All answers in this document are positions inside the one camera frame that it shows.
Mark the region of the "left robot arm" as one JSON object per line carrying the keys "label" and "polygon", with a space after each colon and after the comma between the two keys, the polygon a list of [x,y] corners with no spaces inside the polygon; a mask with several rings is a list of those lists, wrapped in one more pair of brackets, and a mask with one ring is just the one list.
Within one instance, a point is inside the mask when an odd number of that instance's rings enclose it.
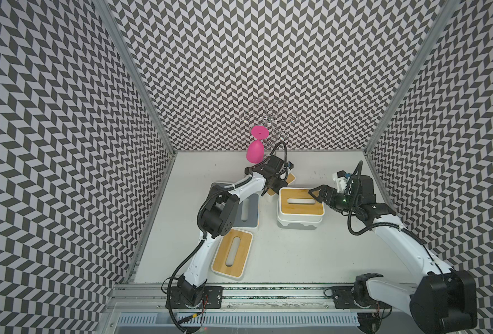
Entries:
{"label": "left robot arm", "polygon": [[245,168],[245,177],[226,186],[213,186],[196,215],[196,225],[200,231],[195,249],[175,268],[167,286],[167,299],[177,292],[183,303],[197,306],[203,300],[203,292],[208,280],[210,263],[218,243],[234,226],[235,215],[240,204],[248,197],[264,195],[268,190],[278,193],[289,185],[288,176],[294,164],[286,157],[274,154],[260,163]]}

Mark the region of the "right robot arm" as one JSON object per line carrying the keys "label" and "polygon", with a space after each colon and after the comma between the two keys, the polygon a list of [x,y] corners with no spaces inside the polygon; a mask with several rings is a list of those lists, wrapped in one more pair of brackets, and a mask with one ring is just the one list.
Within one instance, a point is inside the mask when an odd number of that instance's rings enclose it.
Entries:
{"label": "right robot arm", "polygon": [[477,326],[476,282],[468,271],[456,271],[434,255],[424,241],[405,227],[394,209],[377,202],[373,180],[364,175],[342,176],[342,189],[321,185],[309,194],[349,220],[363,223],[347,229],[358,237],[373,232],[398,256],[414,278],[395,283],[378,273],[357,276],[353,302],[368,308],[384,303],[410,315],[423,333],[452,333]]}

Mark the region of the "bamboo lid box back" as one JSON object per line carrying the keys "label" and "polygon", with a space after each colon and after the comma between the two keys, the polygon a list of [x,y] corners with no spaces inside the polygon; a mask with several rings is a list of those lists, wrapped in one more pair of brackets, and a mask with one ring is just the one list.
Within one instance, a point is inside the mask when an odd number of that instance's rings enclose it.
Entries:
{"label": "bamboo lid box back", "polygon": [[[289,173],[288,177],[286,179],[286,182],[288,183],[288,185],[291,185],[295,180],[296,180],[295,175],[293,173]],[[268,196],[275,196],[277,193],[272,189],[268,189],[266,194]]]}

